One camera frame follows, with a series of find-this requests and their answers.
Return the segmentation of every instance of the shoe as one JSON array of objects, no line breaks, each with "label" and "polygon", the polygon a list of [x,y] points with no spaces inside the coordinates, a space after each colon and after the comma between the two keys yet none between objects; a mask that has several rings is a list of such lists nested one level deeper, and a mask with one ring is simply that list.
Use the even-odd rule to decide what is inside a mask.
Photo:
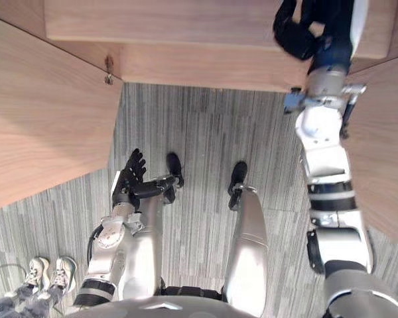
[{"label": "shoe", "polygon": [[56,261],[56,272],[54,273],[51,286],[58,286],[66,293],[75,288],[74,274],[77,270],[75,261],[67,256],[58,258]]},{"label": "shoe", "polygon": [[166,167],[168,168],[170,174],[174,177],[178,178],[177,187],[183,187],[184,185],[184,178],[181,172],[181,163],[180,159],[175,152],[170,152],[166,156]]},{"label": "shoe", "polygon": [[233,168],[232,180],[228,186],[228,194],[233,194],[233,188],[236,184],[242,184],[245,181],[247,174],[247,164],[244,161],[239,161]]},{"label": "shoe", "polygon": [[25,284],[34,286],[33,293],[47,289],[50,279],[47,274],[49,262],[44,257],[34,257],[29,262],[29,273],[25,277]]}]

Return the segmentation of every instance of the silver robot leg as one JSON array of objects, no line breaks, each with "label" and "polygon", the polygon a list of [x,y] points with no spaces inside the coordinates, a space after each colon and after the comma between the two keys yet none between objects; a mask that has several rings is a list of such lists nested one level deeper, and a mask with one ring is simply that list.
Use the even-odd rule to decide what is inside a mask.
[{"label": "silver robot leg", "polygon": [[241,187],[223,297],[236,309],[260,317],[267,299],[267,233],[255,190]]},{"label": "silver robot leg", "polygon": [[155,295],[161,288],[162,194],[140,200],[144,227],[134,234],[119,283],[119,300]]}]

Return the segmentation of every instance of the jeans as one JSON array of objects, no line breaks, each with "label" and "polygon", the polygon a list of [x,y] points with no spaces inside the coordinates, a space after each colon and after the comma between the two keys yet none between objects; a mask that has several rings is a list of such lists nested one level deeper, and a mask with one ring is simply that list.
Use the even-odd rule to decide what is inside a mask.
[{"label": "jeans", "polygon": [[[19,301],[22,302],[33,295],[33,288],[21,286],[16,291]],[[63,290],[52,286],[47,291],[50,299],[36,299],[32,304],[26,305],[20,313],[15,311],[15,302],[10,297],[0,299],[0,318],[45,318],[48,317],[50,308],[62,300]]]}]

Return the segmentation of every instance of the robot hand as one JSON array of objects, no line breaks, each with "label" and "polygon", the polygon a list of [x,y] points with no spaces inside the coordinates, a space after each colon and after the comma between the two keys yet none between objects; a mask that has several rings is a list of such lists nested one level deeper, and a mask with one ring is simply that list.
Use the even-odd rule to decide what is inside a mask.
[{"label": "robot hand", "polygon": [[[296,0],[284,0],[280,6],[273,24],[276,41],[299,60],[314,56],[309,73],[327,65],[348,72],[364,28],[367,0],[304,0],[299,23],[292,19],[296,5]],[[320,36],[309,31],[313,22],[324,24]]]}]

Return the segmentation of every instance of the black cable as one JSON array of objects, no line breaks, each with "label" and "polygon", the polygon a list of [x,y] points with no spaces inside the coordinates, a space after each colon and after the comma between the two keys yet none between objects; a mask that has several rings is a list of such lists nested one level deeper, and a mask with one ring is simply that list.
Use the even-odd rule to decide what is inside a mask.
[{"label": "black cable", "polygon": [[22,270],[24,272],[24,276],[27,275],[27,270],[25,270],[25,268],[20,264],[9,263],[9,264],[0,265],[0,268],[10,267],[10,266],[18,267],[20,270]]},{"label": "black cable", "polygon": [[87,266],[90,265],[90,260],[92,259],[92,248],[93,248],[93,241],[97,239],[100,235],[100,233],[103,230],[103,226],[99,225],[96,227],[92,234],[90,235],[90,238],[88,239],[88,244],[87,244]]},{"label": "black cable", "polygon": [[56,307],[53,307],[53,309],[56,310],[56,311],[59,313],[59,315],[64,316],[63,312],[61,312],[61,311],[60,311],[59,309],[57,309]]}]

